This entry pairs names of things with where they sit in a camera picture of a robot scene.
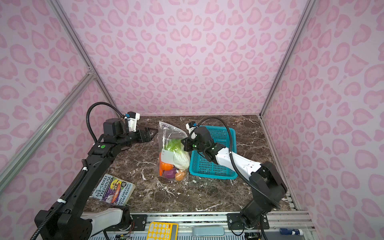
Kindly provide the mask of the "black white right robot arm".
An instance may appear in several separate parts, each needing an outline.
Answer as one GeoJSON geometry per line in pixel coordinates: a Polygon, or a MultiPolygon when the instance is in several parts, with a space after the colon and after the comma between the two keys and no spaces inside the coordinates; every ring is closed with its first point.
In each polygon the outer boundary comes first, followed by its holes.
{"type": "Polygon", "coordinates": [[[226,128],[228,147],[215,142],[205,126],[191,122],[186,128],[190,134],[182,140],[186,151],[197,151],[208,161],[235,171],[251,187],[253,198],[240,211],[240,221],[245,228],[254,228],[262,216],[280,207],[279,202],[288,188],[274,164],[254,162],[233,153],[233,138],[229,128],[226,128]]]}

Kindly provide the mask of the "orange toy pumpkin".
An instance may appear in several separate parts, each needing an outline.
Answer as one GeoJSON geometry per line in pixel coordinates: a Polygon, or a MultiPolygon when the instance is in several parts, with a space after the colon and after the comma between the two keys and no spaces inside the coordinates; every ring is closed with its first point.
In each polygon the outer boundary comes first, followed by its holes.
{"type": "Polygon", "coordinates": [[[170,171],[174,168],[174,165],[160,162],[160,168],[162,171],[170,171]]]}

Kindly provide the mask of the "aluminium frame corner post left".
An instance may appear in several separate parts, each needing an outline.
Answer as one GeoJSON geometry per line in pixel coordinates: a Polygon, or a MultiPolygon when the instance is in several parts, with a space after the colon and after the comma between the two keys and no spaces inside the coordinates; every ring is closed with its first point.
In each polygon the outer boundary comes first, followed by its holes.
{"type": "Polygon", "coordinates": [[[75,31],[70,18],[66,14],[63,6],[61,5],[60,1],[57,0],[48,0],[47,3],[51,7],[52,11],[58,18],[58,21],[62,25],[63,29],[67,33],[69,39],[71,40],[74,48],[80,55],[80,58],[85,63],[86,67],[89,69],[89,72],[95,76],[95,81],[98,84],[101,92],[103,93],[104,97],[108,101],[109,104],[112,104],[114,107],[117,107],[115,101],[113,100],[111,94],[106,88],[106,85],[104,84],[102,78],[100,77],[98,71],[96,70],[95,65],[92,63],[92,60],[90,58],[90,55],[86,51],[86,48],[84,44],[82,43],[80,37],[78,36],[77,32],[75,31]]]}

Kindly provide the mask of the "grey flat case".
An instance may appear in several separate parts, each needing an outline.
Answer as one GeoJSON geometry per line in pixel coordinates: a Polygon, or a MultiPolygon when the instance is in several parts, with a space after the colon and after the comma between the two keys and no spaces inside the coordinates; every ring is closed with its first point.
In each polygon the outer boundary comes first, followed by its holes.
{"type": "Polygon", "coordinates": [[[193,227],[193,237],[221,237],[225,235],[225,230],[221,226],[202,226],[193,227]]]}

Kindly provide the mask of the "purple toy onion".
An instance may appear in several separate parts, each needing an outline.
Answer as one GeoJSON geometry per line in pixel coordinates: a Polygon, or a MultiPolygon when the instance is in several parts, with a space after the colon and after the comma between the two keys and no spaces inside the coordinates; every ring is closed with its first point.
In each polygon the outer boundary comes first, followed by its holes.
{"type": "Polygon", "coordinates": [[[177,169],[171,169],[168,171],[164,171],[163,177],[165,177],[168,180],[174,180],[177,172],[178,172],[177,169]]]}

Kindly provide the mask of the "teal plastic basket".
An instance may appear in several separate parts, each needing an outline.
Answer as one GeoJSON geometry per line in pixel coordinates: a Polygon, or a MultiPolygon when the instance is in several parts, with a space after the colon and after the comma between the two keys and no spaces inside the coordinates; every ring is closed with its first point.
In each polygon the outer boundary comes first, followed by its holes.
{"type": "Polygon", "coordinates": [[[231,160],[227,158],[225,165],[219,165],[216,160],[215,153],[218,152],[218,147],[223,145],[228,148],[230,146],[230,138],[225,127],[206,126],[213,142],[213,147],[206,150],[205,153],[192,151],[191,162],[189,166],[190,174],[202,178],[219,179],[219,180],[234,180],[238,174],[232,170],[231,160]]]}

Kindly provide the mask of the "colourful paperback book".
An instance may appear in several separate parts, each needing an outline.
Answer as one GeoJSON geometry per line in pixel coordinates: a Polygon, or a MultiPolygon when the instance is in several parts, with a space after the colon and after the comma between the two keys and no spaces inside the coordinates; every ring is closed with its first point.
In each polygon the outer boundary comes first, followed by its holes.
{"type": "Polygon", "coordinates": [[[125,206],[136,185],[110,174],[105,174],[91,194],[92,198],[113,206],[125,206]]]}

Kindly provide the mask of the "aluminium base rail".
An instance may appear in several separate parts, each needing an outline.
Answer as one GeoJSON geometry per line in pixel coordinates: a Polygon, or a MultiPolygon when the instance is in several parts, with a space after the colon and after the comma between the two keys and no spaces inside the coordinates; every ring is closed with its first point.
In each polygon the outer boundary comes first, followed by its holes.
{"type": "Polygon", "coordinates": [[[254,228],[245,228],[237,212],[165,212],[130,213],[132,224],[120,226],[122,212],[108,209],[99,213],[83,213],[83,219],[91,219],[92,236],[89,240],[146,240],[152,222],[179,225],[177,240],[252,240],[265,233],[269,240],[317,240],[314,223],[306,211],[275,211],[261,217],[254,228]],[[221,237],[193,237],[193,227],[221,226],[221,237]],[[280,228],[301,229],[303,236],[285,236],[280,228]]]}

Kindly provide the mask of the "green toy cabbage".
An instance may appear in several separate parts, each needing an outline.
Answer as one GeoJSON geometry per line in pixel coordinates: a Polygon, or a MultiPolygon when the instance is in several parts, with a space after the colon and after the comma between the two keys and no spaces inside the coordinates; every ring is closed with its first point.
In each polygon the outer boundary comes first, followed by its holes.
{"type": "Polygon", "coordinates": [[[179,139],[169,140],[167,147],[165,149],[174,154],[173,163],[177,169],[186,170],[189,168],[190,155],[188,152],[184,151],[184,145],[181,143],[181,140],[179,139]]]}

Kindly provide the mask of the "aluminium frame corner post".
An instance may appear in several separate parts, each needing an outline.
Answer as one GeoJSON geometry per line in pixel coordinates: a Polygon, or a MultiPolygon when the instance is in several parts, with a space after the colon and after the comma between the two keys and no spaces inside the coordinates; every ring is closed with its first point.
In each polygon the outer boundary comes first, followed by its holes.
{"type": "Polygon", "coordinates": [[[302,37],[302,34],[305,31],[305,28],[307,27],[310,18],[313,15],[313,12],[315,11],[317,4],[319,1],[316,0],[310,0],[307,1],[306,6],[303,10],[303,14],[300,17],[300,20],[298,22],[298,25],[293,32],[293,35],[289,41],[289,45],[285,51],[285,55],[282,59],[282,62],[280,63],[280,66],[278,68],[277,74],[274,78],[273,84],[271,85],[271,88],[268,92],[266,101],[261,109],[261,112],[259,114],[259,117],[262,119],[266,114],[267,110],[269,108],[270,103],[272,102],[273,96],[279,86],[280,81],[282,80],[283,74],[285,73],[286,68],[288,67],[290,60],[292,56],[294,55],[295,49],[302,37]]]}
{"type": "Polygon", "coordinates": [[[89,72],[95,76],[95,81],[98,84],[101,92],[103,93],[104,97],[108,101],[109,104],[112,104],[114,107],[117,107],[115,101],[113,100],[111,94],[106,88],[106,85],[104,84],[102,78],[100,77],[98,71],[96,70],[95,65],[92,63],[92,60],[90,58],[90,55],[86,51],[86,48],[84,44],[82,43],[80,37],[78,36],[77,32],[75,31],[70,18],[66,14],[63,6],[61,5],[60,1],[57,0],[48,0],[47,3],[51,7],[52,11],[58,18],[58,21],[62,25],[63,29],[67,33],[69,39],[71,40],[74,48],[80,55],[80,58],[85,63],[86,67],[89,69],[89,72]]]}

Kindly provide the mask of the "brown toy potato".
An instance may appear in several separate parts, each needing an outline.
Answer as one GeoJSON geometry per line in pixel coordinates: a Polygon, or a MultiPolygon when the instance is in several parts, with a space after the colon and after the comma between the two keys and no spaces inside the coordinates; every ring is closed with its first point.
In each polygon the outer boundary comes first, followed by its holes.
{"type": "Polygon", "coordinates": [[[182,181],[185,177],[187,176],[187,171],[186,170],[177,170],[175,174],[175,180],[180,182],[182,181]]]}

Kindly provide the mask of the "aluminium diagonal frame bar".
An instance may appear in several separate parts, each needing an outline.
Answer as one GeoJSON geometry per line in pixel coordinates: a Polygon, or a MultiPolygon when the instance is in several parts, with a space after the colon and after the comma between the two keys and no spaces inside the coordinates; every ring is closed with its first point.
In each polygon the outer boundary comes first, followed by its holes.
{"type": "Polygon", "coordinates": [[[64,115],[81,96],[88,85],[94,80],[94,72],[88,72],[81,82],[77,84],[69,95],[58,105],[50,116],[34,132],[32,137],[23,145],[1,172],[1,193],[8,187],[19,174],[37,148],[45,141],[52,130],[58,125],[64,115]]]}

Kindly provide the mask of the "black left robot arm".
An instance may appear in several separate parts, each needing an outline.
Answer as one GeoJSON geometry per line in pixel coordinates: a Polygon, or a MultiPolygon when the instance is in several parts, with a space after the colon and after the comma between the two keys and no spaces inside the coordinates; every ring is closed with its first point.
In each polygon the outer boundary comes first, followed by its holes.
{"type": "Polygon", "coordinates": [[[103,124],[104,132],[82,160],[83,167],[67,190],[49,210],[41,210],[35,217],[37,230],[32,239],[41,236],[44,240],[87,240],[92,236],[91,219],[83,219],[87,200],[99,179],[114,162],[123,148],[150,142],[158,132],[143,128],[132,131],[126,120],[108,119],[103,124]]]}

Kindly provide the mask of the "yellow calculator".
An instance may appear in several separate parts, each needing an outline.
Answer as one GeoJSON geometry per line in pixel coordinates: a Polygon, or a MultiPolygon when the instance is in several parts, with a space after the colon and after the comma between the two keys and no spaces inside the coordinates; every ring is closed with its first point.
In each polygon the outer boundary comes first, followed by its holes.
{"type": "Polygon", "coordinates": [[[149,225],[147,240],[176,240],[179,225],[176,223],[152,222],[149,225]]]}

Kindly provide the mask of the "clear zip top bag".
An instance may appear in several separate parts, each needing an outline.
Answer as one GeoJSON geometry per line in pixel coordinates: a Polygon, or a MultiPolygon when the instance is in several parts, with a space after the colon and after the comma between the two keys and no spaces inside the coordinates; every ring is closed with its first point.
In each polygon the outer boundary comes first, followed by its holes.
{"type": "Polygon", "coordinates": [[[182,144],[182,140],[187,137],[187,134],[164,122],[159,122],[158,131],[159,176],[169,181],[183,181],[188,175],[190,167],[190,155],[184,151],[182,144]]]}

